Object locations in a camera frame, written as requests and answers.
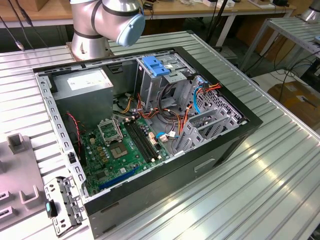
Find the blue plastic clip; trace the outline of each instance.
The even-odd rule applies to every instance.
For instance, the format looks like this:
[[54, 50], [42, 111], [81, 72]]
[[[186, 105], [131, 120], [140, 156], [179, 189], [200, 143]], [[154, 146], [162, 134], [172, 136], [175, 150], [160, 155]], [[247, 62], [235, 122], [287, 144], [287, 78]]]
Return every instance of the blue plastic clip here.
[[170, 70], [166, 69], [162, 63], [156, 59], [155, 56], [145, 56], [142, 58], [144, 65], [152, 72], [156, 77], [167, 75], [170, 73]]

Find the table leg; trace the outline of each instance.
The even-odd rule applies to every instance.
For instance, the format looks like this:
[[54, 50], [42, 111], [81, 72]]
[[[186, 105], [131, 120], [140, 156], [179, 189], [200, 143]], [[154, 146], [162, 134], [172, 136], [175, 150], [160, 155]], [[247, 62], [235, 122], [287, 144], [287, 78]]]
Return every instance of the table leg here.
[[216, 47], [222, 47], [222, 45], [224, 44], [224, 41], [226, 40], [227, 34], [228, 34], [228, 32], [229, 32], [229, 30], [230, 30], [230, 28], [232, 26], [232, 23], [234, 22], [235, 18], [236, 18], [235, 14], [228, 16], [228, 18], [227, 18], [227, 20], [226, 20], [226, 22], [224, 24], [224, 27], [222, 29], [222, 32], [221, 32], [221, 34], [219, 36], [219, 39], [216, 42], [216, 45], [215, 45]]
[[258, 31], [257, 35], [255, 36], [253, 42], [251, 43], [248, 51], [246, 51], [246, 54], [244, 55], [244, 58], [242, 60], [242, 63], [239, 67], [239, 69], [241, 71], [244, 71], [245, 66], [247, 65], [252, 53], [254, 52], [254, 50], [256, 49], [259, 41], [261, 40], [261, 38], [263, 37], [263, 35], [265, 34], [265, 31], [268, 27], [268, 19], [266, 19], [262, 25], [262, 27], [260, 28], [260, 30]]
[[[293, 10], [288, 10], [285, 14], [284, 14], [284, 18], [289, 18], [292, 14]], [[264, 48], [262, 49], [260, 56], [262, 56], [263, 54], [266, 53], [266, 51], [268, 51], [268, 49], [270, 48], [271, 44], [276, 40], [278, 33], [276, 31], [273, 32], [273, 34], [271, 35], [271, 37], [269, 38], [268, 42], [265, 44]]]

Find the aluminum table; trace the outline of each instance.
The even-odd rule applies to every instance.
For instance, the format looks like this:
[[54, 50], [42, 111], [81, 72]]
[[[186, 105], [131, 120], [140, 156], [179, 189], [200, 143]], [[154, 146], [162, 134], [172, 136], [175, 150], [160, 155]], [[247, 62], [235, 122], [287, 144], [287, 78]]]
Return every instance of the aluminum table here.
[[258, 34], [253, 40], [248, 51], [246, 52], [240, 66], [241, 70], [244, 70], [245, 66], [248, 63], [248, 60], [250, 59], [252, 53], [256, 49], [259, 41], [261, 40], [268, 27], [272, 28], [274, 30], [274, 33], [270, 38], [271, 40], [262, 50], [261, 55], [263, 55], [267, 51], [272, 42], [276, 39], [276, 36], [278, 34], [281, 34], [300, 46], [300, 48], [292, 58], [292, 63], [290, 64], [291, 67], [297, 61], [297, 58], [302, 53], [303, 49], [310, 52], [311, 54], [314, 54], [315, 57], [320, 57], [320, 44], [314, 41], [315, 37], [320, 36], [320, 23], [307, 23], [298, 17], [270, 18], [264, 21]]
[[[320, 137], [194, 34], [141, 37], [116, 54], [183, 46], [262, 120], [229, 160], [99, 239], [307, 239], [320, 222]], [[74, 61], [65, 46], [0, 54], [0, 139], [31, 138], [47, 183], [69, 175], [32, 68]], [[85, 219], [62, 239], [91, 240]], [[56, 239], [45, 211], [0, 239]]]

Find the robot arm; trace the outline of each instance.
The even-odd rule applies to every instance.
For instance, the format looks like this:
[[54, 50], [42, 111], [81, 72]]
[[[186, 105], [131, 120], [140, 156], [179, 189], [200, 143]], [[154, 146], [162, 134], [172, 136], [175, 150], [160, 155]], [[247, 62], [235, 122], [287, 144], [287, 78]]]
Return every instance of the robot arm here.
[[81, 60], [109, 55], [108, 39], [133, 45], [145, 28], [139, 0], [71, 0], [72, 53]]
[[310, 7], [301, 14], [300, 18], [308, 23], [317, 23], [320, 16], [320, 0], [313, 0]]

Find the white sticker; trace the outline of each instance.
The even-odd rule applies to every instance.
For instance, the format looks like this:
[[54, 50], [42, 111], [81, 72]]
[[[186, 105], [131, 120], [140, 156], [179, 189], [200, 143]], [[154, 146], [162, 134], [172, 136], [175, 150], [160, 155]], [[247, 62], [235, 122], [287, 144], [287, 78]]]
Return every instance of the white sticker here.
[[168, 65], [164, 65], [164, 67], [165, 67], [166, 69], [172, 69], [174, 66], [172, 66], [171, 64], [168, 64]]
[[295, 86], [292, 86], [292, 85], [286, 85], [286, 88], [289, 89], [289, 91], [291, 91], [291, 92], [296, 92], [297, 91]]
[[305, 99], [308, 100], [305, 96], [300, 95], [300, 96], [296, 96], [301, 102], [305, 102]]
[[174, 138], [175, 135], [176, 135], [176, 132], [175, 132], [175, 131], [170, 131], [168, 135], [169, 135], [170, 137]]
[[67, 82], [72, 91], [107, 83], [104, 76], [98, 72], [89, 73], [82, 76], [70, 77]]

